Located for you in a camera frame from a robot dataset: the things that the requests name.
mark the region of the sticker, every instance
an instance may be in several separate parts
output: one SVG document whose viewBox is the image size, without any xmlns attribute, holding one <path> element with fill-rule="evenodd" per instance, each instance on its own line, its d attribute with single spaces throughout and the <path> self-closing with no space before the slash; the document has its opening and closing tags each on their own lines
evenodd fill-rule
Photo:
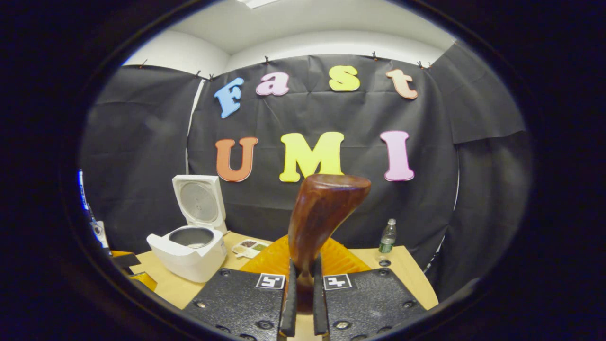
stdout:
<svg viewBox="0 0 606 341">
<path fill-rule="evenodd" d="M 256 287 L 262 289 L 282 289 L 285 275 L 261 274 Z"/>
<path fill-rule="evenodd" d="M 324 276 L 324 290 L 351 288 L 347 274 Z"/>
</svg>

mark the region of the pink letter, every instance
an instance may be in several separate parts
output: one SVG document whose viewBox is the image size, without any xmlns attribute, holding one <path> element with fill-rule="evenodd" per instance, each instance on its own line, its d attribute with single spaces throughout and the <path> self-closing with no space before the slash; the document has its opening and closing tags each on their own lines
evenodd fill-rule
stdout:
<svg viewBox="0 0 606 341">
<path fill-rule="evenodd" d="M 263 83 L 257 86 L 257 93 L 261 96 L 274 94 L 282 96 L 288 92 L 288 75 L 284 72 L 268 73 L 261 77 Z"/>
<path fill-rule="evenodd" d="M 408 167 L 406 154 L 406 140 L 408 133 L 392 130 L 381 133 L 381 139 L 387 144 L 389 155 L 389 170 L 385 173 L 387 181 L 408 181 L 415 177 L 415 173 Z"/>
</svg>

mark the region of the peach letter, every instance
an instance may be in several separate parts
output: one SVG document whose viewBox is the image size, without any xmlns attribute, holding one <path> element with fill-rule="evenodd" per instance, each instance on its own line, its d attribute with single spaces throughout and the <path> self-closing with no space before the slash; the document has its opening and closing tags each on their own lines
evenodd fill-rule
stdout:
<svg viewBox="0 0 606 341">
<path fill-rule="evenodd" d="M 410 90 L 408 87 L 408 82 L 412 82 L 413 78 L 408 75 L 404 75 L 404 72 L 400 69 L 391 70 L 386 73 L 386 75 L 393 80 L 393 85 L 396 87 L 397 93 L 404 98 L 409 98 L 411 100 L 415 99 L 418 96 L 416 90 Z"/>
</svg>

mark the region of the bottle label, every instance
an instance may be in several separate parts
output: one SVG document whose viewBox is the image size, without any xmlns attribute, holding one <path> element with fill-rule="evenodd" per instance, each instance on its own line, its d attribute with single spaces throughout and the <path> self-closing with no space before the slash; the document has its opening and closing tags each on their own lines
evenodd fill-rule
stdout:
<svg viewBox="0 0 606 341">
<path fill-rule="evenodd" d="M 379 252 L 382 254 L 386 254 L 391 252 L 391 248 L 393 247 L 393 244 L 383 244 L 381 243 L 379 245 Z"/>
</svg>

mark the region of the table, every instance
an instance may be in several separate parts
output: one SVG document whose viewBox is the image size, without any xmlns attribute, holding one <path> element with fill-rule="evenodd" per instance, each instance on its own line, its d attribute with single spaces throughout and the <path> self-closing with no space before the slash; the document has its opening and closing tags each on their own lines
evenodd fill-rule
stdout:
<svg viewBox="0 0 606 341">
<path fill-rule="evenodd" d="M 225 247 L 228 249 L 225 262 L 222 267 L 238 270 L 249 259 L 245 257 L 236 258 L 231 251 L 231 247 L 245 239 L 255 239 L 270 244 L 271 241 L 259 238 L 252 238 L 246 235 L 228 232 L 223 236 Z M 377 258 L 379 251 L 377 249 L 350 249 L 350 251 L 366 263 L 371 269 L 378 269 Z M 141 264 L 131 266 L 133 273 L 146 272 L 157 283 L 155 293 L 166 301 L 175 305 L 179 309 L 185 306 L 194 298 L 194 296 L 204 287 L 204 283 L 195 283 L 179 277 L 167 270 L 160 259 L 153 251 L 144 252 L 136 255 Z M 416 297 L 417 301 L 425 308 L 430 309 L 438 304 L 438 298 L 433 291 L 431 284 L 419 268 L 413 257 L 404 246 L 395 246 L 388 254 L 391 261 L 389 268 L 398 276 L 406 288 Z M 296 336 L 289 337 L 289 340 L 321 340 L 321 336 L 313 335 L 312 315 L 298 314 L 296 320 Z"/>
</svg>

